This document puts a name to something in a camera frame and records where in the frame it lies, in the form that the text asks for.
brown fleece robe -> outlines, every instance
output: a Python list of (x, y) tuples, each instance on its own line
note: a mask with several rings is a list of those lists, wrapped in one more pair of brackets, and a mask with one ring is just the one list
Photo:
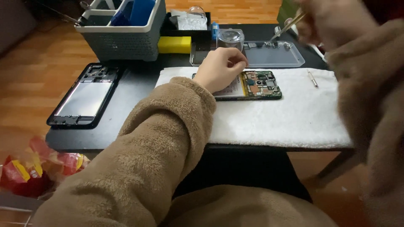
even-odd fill
[[(403, 51), (404, 22), (393, 21), (330, 55), (341, 117), (368, 154), (366, 204), (377, 226), (404, 225)], [(336, 226), (314, 205), (262, 188), (219, 185), (171, 201), (202, 155), (215, 108), (190, 79), (157, 87), (116, 141), (39, 208), (34, 226)]]

gray storage basket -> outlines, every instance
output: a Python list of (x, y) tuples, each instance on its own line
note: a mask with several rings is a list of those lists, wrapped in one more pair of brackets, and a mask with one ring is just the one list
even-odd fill
[[(91, 6), (105, 0), (95, 0)], [(160, 28), (166, 16), (165, 0), (156, 0), (149, 22), (146, 26), (110, 26), (112, 18), (118, 10), (123, 10), (128, 2), (124, 0), (117, 10), (87, 10), (85, 18), (100, 17), (97, 23), (106, 26), (75, 26), (100, 61), (130, 59), (155, 61), (158, 56), (157, 43), (160, 39)]]

black desk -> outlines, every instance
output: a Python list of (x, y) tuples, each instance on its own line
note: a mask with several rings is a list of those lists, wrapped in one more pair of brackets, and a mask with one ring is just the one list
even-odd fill
[[(242, 29), (246, 41), (269, 40), (274, 34), (276, 24), (239, 24), (220, 25), (220, 28)], [(280, 40), (292, 41), (306, 60), (303, 68), (328, 69), (326, 63), (308, 47), (298, 44), (294, 36), (286, 33)], [(98, 126), (89, 130), (50, 129), (46, 142), (57, 151), (69, 153), (99, 153), (111, 144), (127, 115), (133, 107), (145, 98), (156, 85), (160, 71), (166, 67), (191, 66), (189, 55), (161, 54), (155, 62), (122, 61), (128, 69), (119, 81), (111, 101), (108, 104)], [(208, 149), (249, 148), (263, 149), (260, 146), (210, 144)]]

clear plastic tray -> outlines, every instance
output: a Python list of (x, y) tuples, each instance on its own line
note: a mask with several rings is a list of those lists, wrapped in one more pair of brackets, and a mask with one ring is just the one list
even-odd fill
[[(249, 68), (263, 67), (300, 67), (305, 63), (304, 58), (292, 42), (276, 41), (245, 41), (242, 53), (248, 59)], [(215, 47), (209, 44), (192, 44), (189, 62), (199, 66), (210, 50)]]

wooden floor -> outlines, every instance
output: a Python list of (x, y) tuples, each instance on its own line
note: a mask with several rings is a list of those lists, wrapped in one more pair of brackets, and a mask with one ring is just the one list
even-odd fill
[[(280, 0), (166, 0), (166, 5), (167, 9), (184, 10), (199, 5), (212, 12), (212, 20), (218, 23), (276, 23)], [(32, 135), (45, 136), (49, 114), (83, 68), (96, 60), (82, 36), (71, 25), (58, 21), (42, 24), (0, 59), (0, 161), (11, 151), (25, 149)], [(366, 185), (364, 166), (324, 189), (310, 179), (336, 155), (337, 152), (289, 154), (315, 205), (340, 226), (368, 226), (361, 198), (361, 189)], [(24, 218), (0, 212), (0, 221)]]

